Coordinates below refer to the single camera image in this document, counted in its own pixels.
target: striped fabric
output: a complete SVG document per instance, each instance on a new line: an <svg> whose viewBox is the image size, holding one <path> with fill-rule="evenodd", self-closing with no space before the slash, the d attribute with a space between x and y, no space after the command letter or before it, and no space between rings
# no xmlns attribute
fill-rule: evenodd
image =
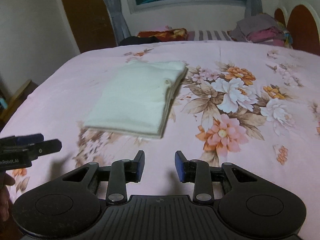
<svg viewBox="0 0 320 240"><path fill-rule="evenodd" d="M226 31L188 32L188 41L232 41Z"/></svg>

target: white window frame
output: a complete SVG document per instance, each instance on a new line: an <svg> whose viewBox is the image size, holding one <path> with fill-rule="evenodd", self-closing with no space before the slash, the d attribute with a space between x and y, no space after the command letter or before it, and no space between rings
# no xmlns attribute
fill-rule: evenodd
<svg viewBox="0 0 320 240"><path fill-rule="evenodd" d="M161 0L145 4L136 4L136 0L127 0L130 13L154 9L154 7L167 7L175 5L195 5L195 4L226 4L234 6L245 6L243 0Z"/></svg>

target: human hand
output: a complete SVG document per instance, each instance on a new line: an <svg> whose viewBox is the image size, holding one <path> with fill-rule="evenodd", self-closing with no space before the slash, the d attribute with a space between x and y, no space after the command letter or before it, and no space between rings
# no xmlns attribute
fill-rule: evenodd
<svg viewBox="0 0 320 240"><path fill-rule="evenodd" d="M6 187L12 186L15 184L14 178L12 178L10 175L5 174L4 180L3 180L3 188L0 189L0 219L2 221L7 221L9 219L9 191Z"/></svg>

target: headboard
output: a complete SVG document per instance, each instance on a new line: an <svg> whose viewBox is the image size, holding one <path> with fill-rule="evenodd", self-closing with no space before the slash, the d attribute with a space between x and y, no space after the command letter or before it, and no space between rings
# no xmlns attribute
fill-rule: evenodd
<svg viewBox="0 0 320 240"><path fill-rule="evenodd" d="M286 25L284 13L280 8L275 11L275 19ZM297 5L292 10L286 25L293 39L292 47L320 56L318 26L320 27L318 15L315 19L306 6Z"/></svg>

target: wooden door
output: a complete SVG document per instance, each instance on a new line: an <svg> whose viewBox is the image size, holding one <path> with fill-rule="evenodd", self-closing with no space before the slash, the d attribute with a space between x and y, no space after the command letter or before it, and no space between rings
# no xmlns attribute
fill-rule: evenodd
<svg viewBox="0 0 320 240"><path fill-rule="evenodd" d="M116 46L103 0L62 0L80 52Z"/></svg>

